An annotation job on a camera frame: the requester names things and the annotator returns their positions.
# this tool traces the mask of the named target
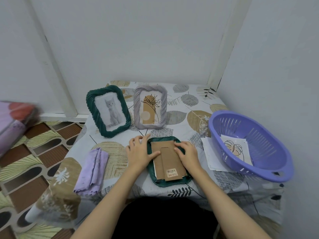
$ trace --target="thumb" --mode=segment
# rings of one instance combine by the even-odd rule
[[[160,155],[160,151],[156,151],[156,152],[150,154],[148,157],[149,157],[149,159],[154,159],[154,158],[156,158],[158,155]]]
[[[184,156],[184,154],[182,153],[182,151],[178,148],[174,148],[174,151],[177,153],[177,155],[181,158]]]

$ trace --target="cat's head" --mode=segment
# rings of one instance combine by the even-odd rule
[[[113,106],[115,105],[114,97],[113,97],[111,100],[109,100],[109,101],[105,100],[105,103],[106,103],[106,106],[107,106],[108,108],[113,107]]]

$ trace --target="folded cloth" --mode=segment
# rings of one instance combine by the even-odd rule
[[[96,148],[91,150],[85,160],[74,193],[79,195],[95,195],[101,190],[108,153]]]

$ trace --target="twisted rope-textured frame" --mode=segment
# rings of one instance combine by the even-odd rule
[[[159,91],[162,93],[160,121],[158,124],[141,124],[139,109],[141,107],[140,94],[145,91]],[[134,123],[138,129],[158,129],[162,128],[166,122],[166,108],[167,108],[167,90],[161,85],[139,85],[134,91]]]
[[[151,147],[151,142],[161,142],[161,141],[170,141],[173,140],[175,142],[181,142],[174,136],[169,136],[169,137],[161,137],[161,138],[150,138],[147,141],[147,154],[152,153],[152,147]],[[181,147],[178,147],[183,154],[185,154],[185,150]],[[153,181],[154,184],[156,184],[158,187],[168,187],[172,185],[181,185],[181,184],[187,184],[192,180],[192,176],[189,174],[189,172],[186,169],[187,176],[184,176],[182,179],[177,179],[177,180],[171,180],[171,181],[165,181],[164,179],[157,179],[155,176],[155,170],[154,170],[154,161],[151,160],[149,164],[147,165],[147,170],[150,173],[150,177]]]
[[[126,118],[125,125],[120,126],[113,131],[106,130],[106,126],[102,121],[101,114],[95,105],[95,97],[104,95],[108,92],[115,92],[117,94],[117,98],[121,102],[122,111],[123,111],[125,118]],[[120,132],[124,132],[125,130],[127,130],[131,126],[131,116],[129,113],[129,109],[127,108],[122,90],[120,88],[118,88],[116,85],[110,85],[110,86],[105,87],[105,88],[90,90],[86,95],[86,104],[87,104],[87,107],[89,108],[90,112],[92,113],[95,125],[98,127],[101,135],[106,137],[106,138],[112,138],[115,135],[119,134]]]

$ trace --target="person's left hand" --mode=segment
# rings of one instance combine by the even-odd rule
[[[129,161],[128,168],[133,169],[138,174],[146,168],[152,159],[160,155],[160,151],[156,151],[150,155],[147,154],[147,139],[149,136],[150,134],[147,134],[144,137],[134,137],[125,148]]]

